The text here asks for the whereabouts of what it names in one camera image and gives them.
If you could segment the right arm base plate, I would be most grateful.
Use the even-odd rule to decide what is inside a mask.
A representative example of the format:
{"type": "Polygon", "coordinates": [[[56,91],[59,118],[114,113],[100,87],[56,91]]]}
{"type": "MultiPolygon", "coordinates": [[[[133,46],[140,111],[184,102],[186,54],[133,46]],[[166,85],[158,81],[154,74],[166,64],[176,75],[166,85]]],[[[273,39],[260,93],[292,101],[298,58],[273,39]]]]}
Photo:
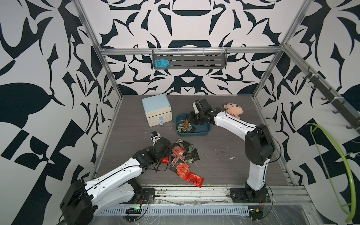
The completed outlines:
{"type": "Polygon", "coordinates": [[[230,188],[230,198],[233,203],[271,203],[268,190],[263,187],[259,191],[254,191],[249,187],[230,188]]]}

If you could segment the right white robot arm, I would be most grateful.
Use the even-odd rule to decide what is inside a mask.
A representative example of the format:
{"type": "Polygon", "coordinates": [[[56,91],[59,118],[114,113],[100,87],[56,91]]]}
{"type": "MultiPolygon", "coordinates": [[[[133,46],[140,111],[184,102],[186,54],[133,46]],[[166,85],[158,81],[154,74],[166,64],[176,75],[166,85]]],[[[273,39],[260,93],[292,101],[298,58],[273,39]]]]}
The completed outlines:
{"type": "Polygon", "coordinates": [[[240,115],[244,111],[235,103],[225,104],[220,109],[212,108],[206,99],[201,99],[193,103],[193,109],[189,115],[191,124],[211,123],[230,131],[245,142],[245,153],[250,162],[245,199],[252,201],[260,197],[266,191],[265,176],[276,149],[268,128],[263,124],[242,121],[240,115]]]}

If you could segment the pink label black tea bag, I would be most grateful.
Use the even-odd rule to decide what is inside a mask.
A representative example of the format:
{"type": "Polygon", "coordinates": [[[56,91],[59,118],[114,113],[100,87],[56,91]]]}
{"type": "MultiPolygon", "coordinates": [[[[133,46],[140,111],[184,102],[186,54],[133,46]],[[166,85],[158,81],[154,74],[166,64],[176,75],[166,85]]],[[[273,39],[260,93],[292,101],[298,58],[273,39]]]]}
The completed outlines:
{"type": "Polygon", "coordinates": [[[174,158],[182,158],[184,153],[185,153],[185,149],[182,148],[181,146],[175,146],[172,149],[172,156],[174,158]]]}

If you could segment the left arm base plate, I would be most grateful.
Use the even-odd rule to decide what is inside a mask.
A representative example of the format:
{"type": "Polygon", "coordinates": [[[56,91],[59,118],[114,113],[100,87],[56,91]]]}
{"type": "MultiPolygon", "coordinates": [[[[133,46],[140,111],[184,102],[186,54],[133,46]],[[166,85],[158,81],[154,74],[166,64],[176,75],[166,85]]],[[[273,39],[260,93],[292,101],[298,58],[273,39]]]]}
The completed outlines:
{"type": "Polygon", "coordinates": [[[145,188],[142,189],[140,192],[135,193],[133,198],[125,202],[125,204],[140,204],[142,200],[147,199],[149,203],[153,203],[155,200],[155,189],[154,188],[145,188]]]}

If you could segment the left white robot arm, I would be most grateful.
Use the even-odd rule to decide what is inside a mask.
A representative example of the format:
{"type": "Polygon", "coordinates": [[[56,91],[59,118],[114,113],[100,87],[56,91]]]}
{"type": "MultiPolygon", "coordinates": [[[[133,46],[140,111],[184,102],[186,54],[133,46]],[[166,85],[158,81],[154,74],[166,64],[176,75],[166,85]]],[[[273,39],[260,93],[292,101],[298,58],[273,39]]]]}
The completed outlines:
{"type": "Polygon", "coordinates": [[[87,225],[105,209],[139,198],[143,189],[136,178],[148,170],[156,170],[168,156],[170,146],[169,140],[160,137],[112,171],[87,182],[73,182],[60,204],[59,221],[87,225]]]}

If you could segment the orange label black tea bag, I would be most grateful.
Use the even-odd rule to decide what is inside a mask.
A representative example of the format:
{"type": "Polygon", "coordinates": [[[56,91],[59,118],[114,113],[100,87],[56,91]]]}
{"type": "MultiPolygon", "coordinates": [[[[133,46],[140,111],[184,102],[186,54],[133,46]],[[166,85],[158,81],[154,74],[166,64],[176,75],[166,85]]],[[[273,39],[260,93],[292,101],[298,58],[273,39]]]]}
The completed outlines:
{"type": "Polygon", "coordinates": [[[189,122],[186,119],[183,123],[180,123],[178,126],[178,131],[180,133],[187,133],[188,132],[188,128],[189,128],[189,122]]]}

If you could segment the teal plastic storage box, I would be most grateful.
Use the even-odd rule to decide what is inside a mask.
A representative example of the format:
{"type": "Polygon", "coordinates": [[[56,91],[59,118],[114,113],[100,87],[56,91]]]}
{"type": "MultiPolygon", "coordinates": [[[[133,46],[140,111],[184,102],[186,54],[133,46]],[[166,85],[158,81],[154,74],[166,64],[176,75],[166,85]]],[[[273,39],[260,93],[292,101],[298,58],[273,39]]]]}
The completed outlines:
{"type": "Polygon", "coordinates": [[[211,125],[209,123],[204,123],[203,125],[195,125],[189,122],[188,130],[185,132],[185,122],[189,118],[188,113],[178,114],[175,118],[175,128],[177,135],[181,137],[196,137],[196,136],[206,136],[210,130],[211,125]]]}

